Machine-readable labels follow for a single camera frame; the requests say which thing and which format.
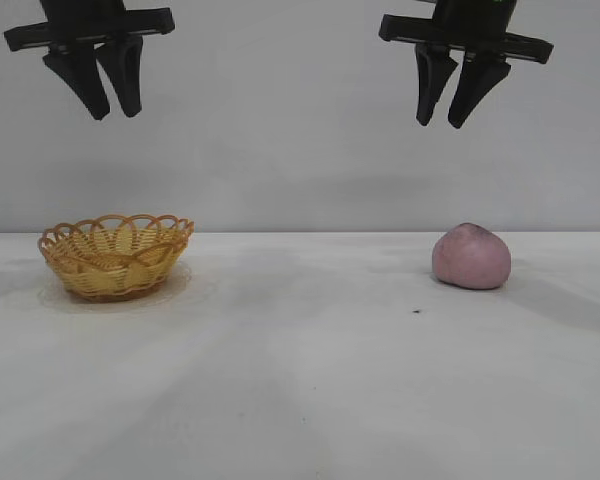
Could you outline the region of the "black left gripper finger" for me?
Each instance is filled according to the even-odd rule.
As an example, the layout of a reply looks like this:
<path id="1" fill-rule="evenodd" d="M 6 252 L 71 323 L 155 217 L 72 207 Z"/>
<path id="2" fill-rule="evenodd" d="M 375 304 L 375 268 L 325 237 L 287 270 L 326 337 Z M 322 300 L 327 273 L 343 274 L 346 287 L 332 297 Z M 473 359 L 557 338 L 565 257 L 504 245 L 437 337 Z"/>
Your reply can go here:
<path id="1" fill-rule="evenodd" d="M 91 45 L 66 51 L 50 49 L 43 56 L 43 62 L 74 92 L 95 120 L 102 120 L 110 113 Z"/>
<path id="2" fill-rule="evenodd" d="M 117 95 L 123 113 L 135 117 L 142 110 L 140 62 L 143 38 L 131 35 L 102 44 L 96 59 L 104 69 Z"/>

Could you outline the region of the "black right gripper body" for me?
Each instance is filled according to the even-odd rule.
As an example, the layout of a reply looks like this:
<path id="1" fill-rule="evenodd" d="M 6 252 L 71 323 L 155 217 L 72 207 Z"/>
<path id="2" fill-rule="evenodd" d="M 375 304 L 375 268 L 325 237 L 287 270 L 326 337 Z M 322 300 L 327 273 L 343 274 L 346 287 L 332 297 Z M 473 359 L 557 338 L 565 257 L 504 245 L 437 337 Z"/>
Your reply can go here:
<path id="1" fill-rule="evenodd" d="M 437 1 L 430 18 L 384 15 L 379 36 L 387 42 L 431 44 L 547 63 L 553 44 L 508 31 L 516 5 L 514 0 Z"/>

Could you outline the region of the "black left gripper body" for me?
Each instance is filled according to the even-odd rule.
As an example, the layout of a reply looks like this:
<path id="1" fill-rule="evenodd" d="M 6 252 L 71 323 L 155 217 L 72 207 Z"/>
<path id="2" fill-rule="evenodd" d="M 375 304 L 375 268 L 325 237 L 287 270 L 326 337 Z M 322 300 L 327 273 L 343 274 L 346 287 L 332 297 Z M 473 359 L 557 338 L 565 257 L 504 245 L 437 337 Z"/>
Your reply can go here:
<path id="1" fill-rule="evenodd" d="M 122 1 L 43 1 L 41 7 L 44 22 L 4 32 L 11 51 L 95 45 L 125 36 L 166 35 L 175 30 L 168 7 L 128 9 Z"/>

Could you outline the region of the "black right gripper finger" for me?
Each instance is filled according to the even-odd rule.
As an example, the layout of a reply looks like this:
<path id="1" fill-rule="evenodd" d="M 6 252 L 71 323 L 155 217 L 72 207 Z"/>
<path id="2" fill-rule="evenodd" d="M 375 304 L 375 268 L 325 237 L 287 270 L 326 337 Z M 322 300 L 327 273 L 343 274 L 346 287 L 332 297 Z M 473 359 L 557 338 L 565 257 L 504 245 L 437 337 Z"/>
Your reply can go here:
<path id="1" fill-rule="evenodd" d="M 444 45 L 417 43 L 415 57 L 418 69 L 418 105 L 416 120 L 427 126 L 444 88 L 458 63 Z"/>
<path id="2" fill-rule="evenodd" d="M 460 129 L 483 98 L 509 74 L 511 65 L 503 55 L 466 52 L 448 121 Z"/>

